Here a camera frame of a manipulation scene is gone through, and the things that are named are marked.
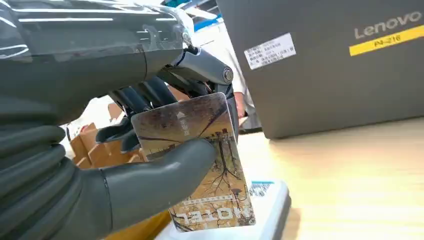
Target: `barcode label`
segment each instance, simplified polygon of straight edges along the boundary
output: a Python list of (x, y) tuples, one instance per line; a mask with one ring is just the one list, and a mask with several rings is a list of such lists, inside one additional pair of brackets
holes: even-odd
[(264, 197), (273, 182), (253, 183), (249, 189), (251, 197)]
[(279, 60), (296, 55), (292, 35), (286, 33), (282, 36), (264, 42), (244, 51), (250, 69), (254, 70)]

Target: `robotic hand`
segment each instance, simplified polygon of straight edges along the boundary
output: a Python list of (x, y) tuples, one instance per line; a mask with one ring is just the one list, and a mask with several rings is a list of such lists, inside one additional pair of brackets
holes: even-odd
[[(225, 93), (237, 132), (232, 71), (192, 46), (183, 18), (111, 0), (0, 0), (0, 239), (101, 239), (196, 189), (215, 159), (205, 140), (88, 170), (58, 144), (58, 125), (92, 98), (109, 94), (128, 118), (169, 104), (163, 81), (190, 97)], [(110, 129), (97, 139), (123, 136)]]

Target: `white sticker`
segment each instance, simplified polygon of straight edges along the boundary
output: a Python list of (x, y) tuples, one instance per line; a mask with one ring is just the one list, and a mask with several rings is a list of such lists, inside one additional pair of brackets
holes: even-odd
[(282, 36), (264, 42), (244, 51), (250, 69), (254, 70), (281, 59), (296, 55), (292, 35), (286, 33)]

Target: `card with tree illustration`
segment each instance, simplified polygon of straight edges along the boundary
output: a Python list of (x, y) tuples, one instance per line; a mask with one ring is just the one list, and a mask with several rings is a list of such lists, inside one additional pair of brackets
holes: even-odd
[(131, 119), (149, 161), (194, 138), (208, 140), (216, 159), (195, 192), (169, 209), (180, 232), (255, 224), (226, 96), (213, 93), (142, 112)]

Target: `wooden table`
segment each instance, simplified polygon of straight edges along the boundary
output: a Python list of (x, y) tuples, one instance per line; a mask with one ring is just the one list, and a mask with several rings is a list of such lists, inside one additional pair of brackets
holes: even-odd
[(289, 187), (284, 240), (424, 240), (424, 118), (238, 145), (248, 177)]

